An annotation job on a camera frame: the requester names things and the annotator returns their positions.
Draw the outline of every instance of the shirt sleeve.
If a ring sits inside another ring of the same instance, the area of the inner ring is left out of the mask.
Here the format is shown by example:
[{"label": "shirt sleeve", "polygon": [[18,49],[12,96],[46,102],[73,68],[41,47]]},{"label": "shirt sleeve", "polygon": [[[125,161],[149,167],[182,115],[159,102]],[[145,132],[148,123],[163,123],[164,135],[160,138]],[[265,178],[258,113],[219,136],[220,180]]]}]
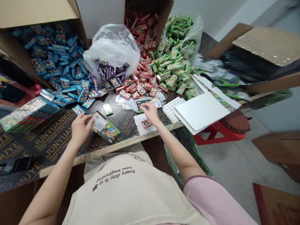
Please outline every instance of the shirt sleeve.
[{"label": "shirt sleeve", "polygon": [[212,225],[257,225],[226,189],[210,177],[190,177],[183,193]]}]

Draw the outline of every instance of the floor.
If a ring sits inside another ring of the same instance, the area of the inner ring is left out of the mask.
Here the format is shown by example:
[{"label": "floor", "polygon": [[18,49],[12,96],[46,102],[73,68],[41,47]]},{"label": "floor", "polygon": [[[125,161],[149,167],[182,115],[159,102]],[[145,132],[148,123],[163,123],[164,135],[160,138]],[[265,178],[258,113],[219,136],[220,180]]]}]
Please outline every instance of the floor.
[{"label": "floor", "polygon": [[199,146],[199,151],[216,179],[237,200],[245,211],[261,224],[252,183],[258,183],[300,195],[300,184],[294,182],[283,169],[265,159],[252,139],[270,131],[257,120],[251,111],[242,110],[249,121],[251,131],[237,142]]}]

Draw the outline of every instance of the red plastic stool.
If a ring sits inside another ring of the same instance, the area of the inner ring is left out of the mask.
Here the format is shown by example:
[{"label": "red plastic stool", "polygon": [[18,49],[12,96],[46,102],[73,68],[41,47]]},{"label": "red plastic stool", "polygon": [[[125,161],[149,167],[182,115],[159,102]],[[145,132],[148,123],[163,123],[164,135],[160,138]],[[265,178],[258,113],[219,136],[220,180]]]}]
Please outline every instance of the red plastic stool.
[{"label": "red plastic stool", "polygon": [[[214,144],[214,143],[222,143],[222,142],[230,142],[230,141],[239,141],[246,137],[246,133],[239,134],[235,133],[225,125],[223,125],[220,121],[217,121],[210,125],[209,127],[204,129],[205,133],[210,133],[207,140],[200,137],[198,134],[193,135],[194,140],[197,145],[205,145],[205,144]],[[220,132],[223,137],[215,138],[216,134]]]}]

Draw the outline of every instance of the apron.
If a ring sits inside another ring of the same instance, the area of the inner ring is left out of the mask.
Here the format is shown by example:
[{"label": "apron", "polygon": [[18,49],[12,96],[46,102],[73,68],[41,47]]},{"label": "apron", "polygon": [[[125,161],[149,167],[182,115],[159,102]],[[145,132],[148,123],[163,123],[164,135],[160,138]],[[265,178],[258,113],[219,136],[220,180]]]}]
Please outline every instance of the apron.
[{"label": "apron", "polygon": [[72,195],[63,225],[209,224],[173,177],[153,167],[141,145],[130,150],[107,157],[85,174],[85,184]]}]

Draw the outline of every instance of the wall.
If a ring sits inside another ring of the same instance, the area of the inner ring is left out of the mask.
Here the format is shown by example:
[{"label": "wall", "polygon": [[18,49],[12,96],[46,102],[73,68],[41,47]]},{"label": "wall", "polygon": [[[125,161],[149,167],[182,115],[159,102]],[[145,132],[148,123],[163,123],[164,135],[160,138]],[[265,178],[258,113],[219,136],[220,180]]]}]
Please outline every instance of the wall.
[{"label": "wall", "polygon": [[174,0],[172,12],[199,14],[204,22],[204,32],[214,38],[230,18],[247,0]]},{"label": "wall", "polygon": [[222,38],[238,23],[267,26],[286,11],[295,0],[247,0],[225,26],[215,35],[216,41]]},{"label": "wall", "polygon": [[105,24],[124,24],[125,0],[76,1],[88,39],[92,39]]},{"label": "wall", "polygon": [[[289,10],[271,27],[277,27],[284,31],[300,35],[300,7]],[[262,109],[253,110],[253,115],[262,122],[265,127],[273,132],[300,131],[300,87],[291,89],[293,96]]]}]

